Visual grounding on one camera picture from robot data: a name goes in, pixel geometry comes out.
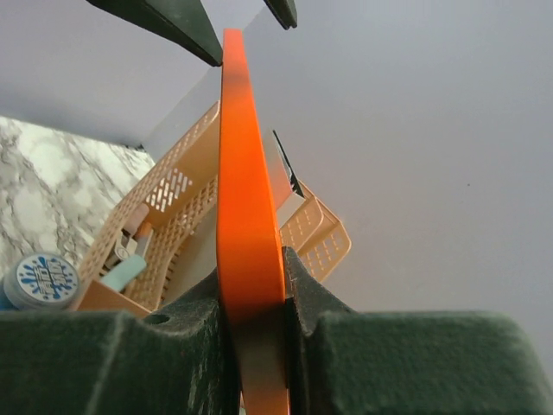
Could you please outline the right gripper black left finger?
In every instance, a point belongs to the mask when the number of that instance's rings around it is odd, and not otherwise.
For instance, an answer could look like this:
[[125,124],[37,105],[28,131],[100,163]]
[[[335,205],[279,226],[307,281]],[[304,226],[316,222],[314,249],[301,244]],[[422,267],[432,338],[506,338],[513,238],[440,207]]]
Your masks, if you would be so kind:
[[233,357],[215,274],[145,318],[1,315],[4,414],[230,414]]

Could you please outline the orange tin lid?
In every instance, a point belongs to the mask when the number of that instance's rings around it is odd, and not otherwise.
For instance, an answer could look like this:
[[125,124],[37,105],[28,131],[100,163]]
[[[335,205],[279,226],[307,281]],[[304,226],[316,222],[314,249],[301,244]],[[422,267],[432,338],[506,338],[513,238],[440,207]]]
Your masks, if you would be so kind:
[[286,414],[282,244],[239,29],[224,31],[216,253],[245,410]]

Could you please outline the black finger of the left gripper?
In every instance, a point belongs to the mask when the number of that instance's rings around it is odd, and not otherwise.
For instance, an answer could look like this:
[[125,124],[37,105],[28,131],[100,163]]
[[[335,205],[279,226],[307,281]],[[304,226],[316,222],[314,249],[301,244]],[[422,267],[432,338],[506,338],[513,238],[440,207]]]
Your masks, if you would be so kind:
[[284,29],[297,27],[297,10],[294,0],[264,0],[264,3]]
[[89,0],[88,3],[179,45],[212,67],[222,64],[222,47],[200,1]]

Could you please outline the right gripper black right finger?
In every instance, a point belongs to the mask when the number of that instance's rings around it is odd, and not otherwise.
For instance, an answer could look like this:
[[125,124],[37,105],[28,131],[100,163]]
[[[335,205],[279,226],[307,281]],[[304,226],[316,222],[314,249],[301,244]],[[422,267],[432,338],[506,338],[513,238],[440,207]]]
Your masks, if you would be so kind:
[[283,249],[294,414],[549,414],[526,333],[485,311],[357,312]]

